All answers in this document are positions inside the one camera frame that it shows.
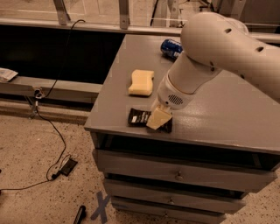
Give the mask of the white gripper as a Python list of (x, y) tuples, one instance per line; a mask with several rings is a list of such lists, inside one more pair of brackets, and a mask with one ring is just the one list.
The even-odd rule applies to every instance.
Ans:
[(147, 127), (157, 130), (172, 119), (172, 110), (184, 109), (194, 98), (194, 93), (184, 93), (177, 89), (166, 75), (157, 88), (156, 100), (151, 106)]

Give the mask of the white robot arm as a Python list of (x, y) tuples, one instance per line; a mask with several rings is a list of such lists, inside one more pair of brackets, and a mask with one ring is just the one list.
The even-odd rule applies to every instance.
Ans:
[(147, 126), (153, 130), (183, 109), (202, 85), (225, 70), (275, 101), (280, 99), (280, 48), (249, 35), (246, 26), (214, 12), (192, 16), (180, 35), (183, 52), (161, 80)]

